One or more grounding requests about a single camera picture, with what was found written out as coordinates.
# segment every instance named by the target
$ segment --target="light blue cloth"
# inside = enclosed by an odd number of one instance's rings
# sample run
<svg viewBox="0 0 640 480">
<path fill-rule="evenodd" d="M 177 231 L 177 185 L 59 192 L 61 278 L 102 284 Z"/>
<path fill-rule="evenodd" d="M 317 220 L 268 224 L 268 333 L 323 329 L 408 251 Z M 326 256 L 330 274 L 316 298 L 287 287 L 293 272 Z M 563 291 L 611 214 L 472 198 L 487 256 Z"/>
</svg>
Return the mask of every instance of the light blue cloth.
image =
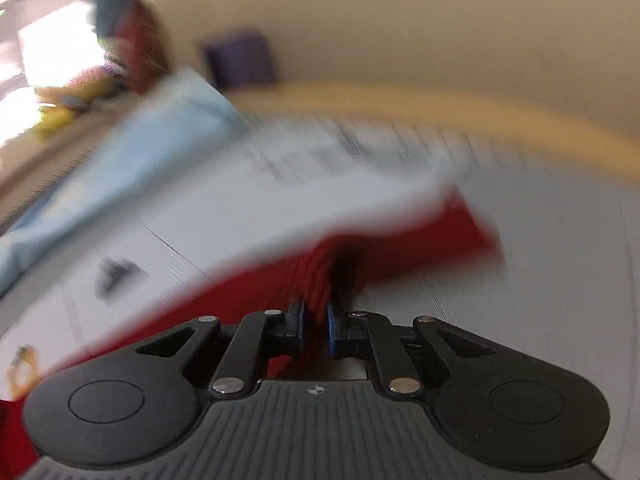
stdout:
<svg viewBox="0 0 640 480">
<path fill-rule="evenodd" d="M 238 134 L 240 124 L 235 108 L 191 68 L 167 78 L 114 128 L 91 162 L 0 237 L 0 294 L 59 238 L 199 146 Z"/>
</svg>

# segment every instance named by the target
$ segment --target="ribbed gray surface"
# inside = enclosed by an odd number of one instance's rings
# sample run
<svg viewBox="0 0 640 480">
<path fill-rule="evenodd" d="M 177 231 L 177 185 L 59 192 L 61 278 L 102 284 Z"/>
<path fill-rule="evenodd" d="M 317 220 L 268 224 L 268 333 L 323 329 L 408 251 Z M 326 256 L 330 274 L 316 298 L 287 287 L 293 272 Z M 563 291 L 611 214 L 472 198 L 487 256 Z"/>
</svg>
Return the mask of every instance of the ribbed gray surface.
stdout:
<svg viewBox="0 0 640 480">
<path fill-rule="evenodd" d="M 589 465 L 523 474 L 475 462 L 443 441 L 418 404 L 384 399 L 370 381 L 265 381 L 247 399 L 214 404 L 189 438 L 148 463 L 121 470 L 89 471 L 44 458 L 24 477 L 25 480 L 542 478 L 603 477 Z"/>
</svg>

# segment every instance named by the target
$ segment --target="red cloth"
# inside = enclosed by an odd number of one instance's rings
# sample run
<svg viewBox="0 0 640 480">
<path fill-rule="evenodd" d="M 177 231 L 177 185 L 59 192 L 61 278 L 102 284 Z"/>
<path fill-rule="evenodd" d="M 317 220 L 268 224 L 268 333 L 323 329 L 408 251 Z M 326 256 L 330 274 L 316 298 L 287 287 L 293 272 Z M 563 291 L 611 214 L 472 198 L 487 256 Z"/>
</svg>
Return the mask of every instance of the red cloth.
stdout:
<svg viewBox="0 0 640 480">
<path fill-rule="evenodd" d="M 440 212 L 397 234 L 331 236 L 309 252 L 248 270 L 210 286 L 97 354 L 113 351 L 199 316 L 216 315 L 223 324 L 235 324 L 257 310 L 286 310 L 290 298 L 298 291 L 306 299 L 315 324 L 312 327 L 313 351 L 324 339 L 321 335 L 325 332 L 326 304 L 336 277 L 350 280 L 358 291 L 369 283 L 388 280 L 419 267 L 449 263 L 481 251 L 494 251 L 496 247 L 495 240 L 475 224 L 465 203 L 458 195 L 453 195 Z M 269 375 L 273 377 L 290 370 L 291 364 L 290 358 L 272 360 Z M 22 401 L 2 402 L 0 410 L 3 408 L 0 479 L 10 480 L 35 462 L 36 453 L 22 427 Z"/>
</svg>

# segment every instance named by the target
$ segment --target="small gray object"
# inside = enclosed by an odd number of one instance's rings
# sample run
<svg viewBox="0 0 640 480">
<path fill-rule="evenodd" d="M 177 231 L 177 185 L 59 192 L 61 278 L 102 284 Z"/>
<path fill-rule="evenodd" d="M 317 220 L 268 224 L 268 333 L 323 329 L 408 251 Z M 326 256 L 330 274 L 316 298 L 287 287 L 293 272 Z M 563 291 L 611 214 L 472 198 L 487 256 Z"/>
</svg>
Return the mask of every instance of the small gray object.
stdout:
<svg viewBox="0 0 640 480">
<path fill-rule="evenodd" d="M 236 394 L 244 388 L 244 383 L 237 377 L 222 377 L 215 381 L 211 387 L 219 394 Z"/>
<path fill-rule="evenodd" d="M 389 389 L 396 394 L 414 394 L 420 389 L 420 383 L 411 377 L 398 377 L 389 383 Z"/>
</svg>

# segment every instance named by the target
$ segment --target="yellow table edge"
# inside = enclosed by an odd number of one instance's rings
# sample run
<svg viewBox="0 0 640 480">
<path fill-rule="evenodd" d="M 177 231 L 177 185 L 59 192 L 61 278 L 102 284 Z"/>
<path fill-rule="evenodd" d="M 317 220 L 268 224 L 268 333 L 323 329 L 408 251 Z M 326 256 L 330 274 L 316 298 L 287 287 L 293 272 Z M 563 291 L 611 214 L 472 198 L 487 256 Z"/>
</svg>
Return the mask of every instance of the yellow table edge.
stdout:
<svg viewBox="0 0 640 480">
<path fill-rule="evenodd" d="M 431 124 L 516 144 L 640 182 L 640 139 L 509 98 L 407 86 L 293 83 L 228 92 L 241 111 Z"/>
</svg>

